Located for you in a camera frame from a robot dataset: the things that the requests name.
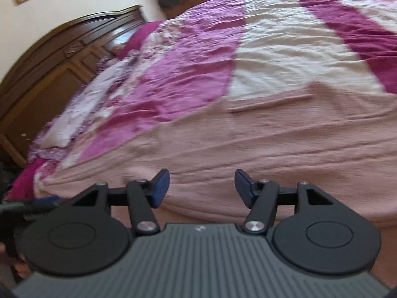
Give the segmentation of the purple white striped bedspread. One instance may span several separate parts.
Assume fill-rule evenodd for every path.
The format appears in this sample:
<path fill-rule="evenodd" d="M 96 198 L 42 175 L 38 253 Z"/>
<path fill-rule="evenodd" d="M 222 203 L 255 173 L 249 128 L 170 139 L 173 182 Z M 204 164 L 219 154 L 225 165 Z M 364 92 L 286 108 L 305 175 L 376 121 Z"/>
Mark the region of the purple white striped bedspread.
<path fill-rule="evenodd" d="M 47 122 L 9 200 L 65 160 L 102 155 L 220 99 L 251 100 L 315 81 L 396 92 L 396 0 L 212 0 L 162 22 Z"/>

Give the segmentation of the pink knitted cardigan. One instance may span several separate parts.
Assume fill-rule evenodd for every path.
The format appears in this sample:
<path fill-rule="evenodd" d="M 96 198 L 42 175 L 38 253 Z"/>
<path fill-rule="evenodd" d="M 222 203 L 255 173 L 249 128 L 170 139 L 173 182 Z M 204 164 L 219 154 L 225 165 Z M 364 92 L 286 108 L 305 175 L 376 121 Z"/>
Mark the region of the pink knitted cardigan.
<path fill-rule="evenodd" d="M 219 100 L 81 163 L 65 160 L 37 196 L 71 197 L 95 182 L 171 173 L 162 205 L 177 220 L 241 221 L 235 170 L 294 186 L 307 180 L 375 223 L 396 224 L 396 96 L 331 84 Z"/>

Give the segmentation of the dark clothes pile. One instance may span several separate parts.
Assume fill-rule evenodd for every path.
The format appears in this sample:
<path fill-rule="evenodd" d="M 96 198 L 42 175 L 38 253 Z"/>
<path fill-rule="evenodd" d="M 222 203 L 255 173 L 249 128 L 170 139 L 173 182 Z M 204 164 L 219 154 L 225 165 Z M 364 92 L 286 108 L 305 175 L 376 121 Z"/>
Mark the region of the dark clothes pile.
<path fill-rule="evenodd" d="M 158 0 L 158 4 L 162 10 L 169 10 L 180 4 L 180 0 Z"/>

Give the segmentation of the dark wooden headboard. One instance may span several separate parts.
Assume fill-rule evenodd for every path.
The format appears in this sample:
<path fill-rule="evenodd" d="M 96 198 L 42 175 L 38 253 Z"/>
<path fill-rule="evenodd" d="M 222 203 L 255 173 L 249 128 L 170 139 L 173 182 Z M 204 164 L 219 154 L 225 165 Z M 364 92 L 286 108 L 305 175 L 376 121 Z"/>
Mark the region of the dark wooden headboard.
<path fill-rule="evenodd" d="M 71 20 L 33 44 L 1 82 L 1 149 L 25 167 L 38 132 L 93 80 L 99 60 L 145 23 L 134 5 Z"/>

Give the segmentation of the magenta pillow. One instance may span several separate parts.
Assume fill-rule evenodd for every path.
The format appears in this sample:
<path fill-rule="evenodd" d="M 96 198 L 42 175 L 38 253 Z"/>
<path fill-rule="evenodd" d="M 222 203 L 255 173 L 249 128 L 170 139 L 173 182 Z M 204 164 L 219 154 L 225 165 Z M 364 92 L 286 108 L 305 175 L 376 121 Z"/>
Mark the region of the magenta pillow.
<path fill-rule="evenodd" d="M 140 27 L 124 44 L 118 53 L 118 59 L 123 60 L 132 50 L 140 50 L 146 38 L 154 32 L 162 21 L 148 22 Z"/>

